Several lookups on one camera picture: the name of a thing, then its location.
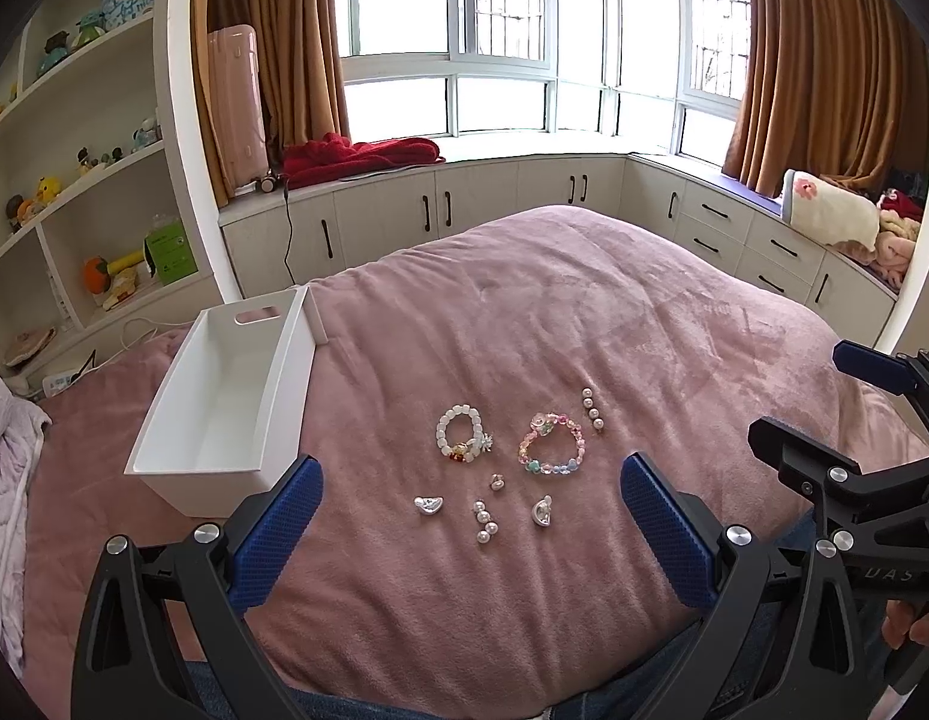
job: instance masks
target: bin handle hole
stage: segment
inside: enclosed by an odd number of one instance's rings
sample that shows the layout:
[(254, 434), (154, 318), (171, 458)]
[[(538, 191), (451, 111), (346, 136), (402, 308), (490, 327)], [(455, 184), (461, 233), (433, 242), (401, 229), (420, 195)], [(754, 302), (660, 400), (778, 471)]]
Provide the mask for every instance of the bin handle hole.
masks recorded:
[(267, 322), (269, 319), (277, 319), (280, 315), (281, 312), (278, 311), (277, 306), (266, 306), (235, 314), (234, 322), (235, 324), (254, 324), (254, 322)]

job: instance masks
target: bed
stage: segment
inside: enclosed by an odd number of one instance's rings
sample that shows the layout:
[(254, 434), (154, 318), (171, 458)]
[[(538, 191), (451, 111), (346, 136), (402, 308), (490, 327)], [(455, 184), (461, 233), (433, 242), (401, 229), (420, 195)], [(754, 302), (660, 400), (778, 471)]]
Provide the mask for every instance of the bed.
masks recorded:
[[(835, 371), (837, 338), (811, 311), (583, 209), (528, 211), (312, 286), (330, 343), (314, 358), (300, 447), (324, 467), (324, 501), (269, 602), (247, 614), (297, 688), (446, 717), (531, 717), (689, 617), (621, 504), (621, 458), (647, 451), (722, 521), (770, 538), (807, 503), (751, 455), (754, 419), (782, 419), (866, 471), (928, 454), (878, 391)], [(122, 476), (184, 333), (43, 404), (53, 425), (29, 500), (23, 680), (53, 720), (69, 715), (103, 542), (177, 541), (191, 525)], [(600, 434), (583, 415), (586, 386)], [(457, 464), (434, 426), (465, 402), (494, 449)], [(584, 425), (573, 476), (518, 464), (528, 421), (549, 409)], [(572, 451), (557, 431), (540, 447)], [(493, 473), (506, 479), (497, 493)], [(542, 529), (530, 509), (545, 494)], [(429, 495), (444, 507), (421, 517), (413, 499)], [(485, 545), (476, 499), (500, 525)], [(185, 656), (200, 659), (173, 613)]]

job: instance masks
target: red cloth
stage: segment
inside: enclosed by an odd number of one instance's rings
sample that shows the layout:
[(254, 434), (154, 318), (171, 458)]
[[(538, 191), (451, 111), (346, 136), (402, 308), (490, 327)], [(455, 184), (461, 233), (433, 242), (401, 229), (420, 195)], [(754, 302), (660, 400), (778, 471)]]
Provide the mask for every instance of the red cloth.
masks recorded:
[(437, 143), (427, 138), (351, 143), (347, 138), (329, 132), (320, 141), (288, 146), (283, 172), (288, 176), (288, 187), (298, 189), (362, 172), (432, 165), (440, 161)]
[(881, 197), (878, 208), (882, 211), (897, 211), (901, 218), (914, 221), (924, 219), (924, 209), (898, 189), (888, 189)]

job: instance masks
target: beaded bracelet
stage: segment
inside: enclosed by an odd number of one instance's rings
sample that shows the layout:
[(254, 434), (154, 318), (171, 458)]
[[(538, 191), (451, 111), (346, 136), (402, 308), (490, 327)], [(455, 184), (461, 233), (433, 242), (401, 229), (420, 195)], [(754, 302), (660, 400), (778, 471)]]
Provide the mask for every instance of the beaded bracelet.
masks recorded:
[[(467, 443), (456, 443), (454, 446), (448, 446), (445, 431), (451, 420), (458, 415), (470, 416), (473, 435)], [(437, 439), (437, 448), (441, 450), (441, 454), (458, 463), (470, 463), (480, 453), (490, 452), (491, 447), (494, 445), (491, 434), (483, 432), (483, 427), (480, 424), (480, 414), (477, 409), (471, 408), (467, 403), (462, 406), (453, 406), (441, 415), (441, 418), (437, 420), (437, 430), (434, 432), (434, 437)]]
[[(539, 436), (547, 436), (554, 429), (554, 425), (565, 425), (571, 431), (571, 435), (575, 437), (578, 444), (578, 456), (571, 458), (564, 464), (559, 464), (559, 466), (528, 459), (528, 448), (530, 448), (531, 442)], [(581, 467), (581, 463), (584, 461), (584, 437), (581, 435), (581, 425), (568, 418), (566, 413), (537, 413), (530, 420), (530, 427), (531, 432), (524, 437), (521, 446), (518, 448), (518, 461), (522, 466), (525, 466), (526, 471), (529, 473), (542, 473), (545, 476), (551, 474), (567, 476)]]

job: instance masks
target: pink beaded bracelet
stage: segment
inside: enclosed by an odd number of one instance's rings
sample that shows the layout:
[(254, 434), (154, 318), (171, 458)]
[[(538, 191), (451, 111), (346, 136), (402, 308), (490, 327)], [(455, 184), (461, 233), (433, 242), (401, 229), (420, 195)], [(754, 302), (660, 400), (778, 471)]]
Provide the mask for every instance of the pink beaded bracelet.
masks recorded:
[[(547, 436), (553, 429), (554, 425), (565, 425), (571, 431), (578, 444), (578, 456), (571, 458), (563, 464), (542, 463), (542, 461), (528, 458), (528, 448), (531, 442), (539, 436)], [(584, 437), (581, 435), (581, 425), (568, 418), (566, 413), (535, 413), (534, 418), (530, 420), (531, 432), (528, 433), (521, 441), (518, 448), (518, 461), (529, 473), (542, 473), (545, 476), (560, 474), (567, 476), (573, 471), (577, 471), (584, 461)]]

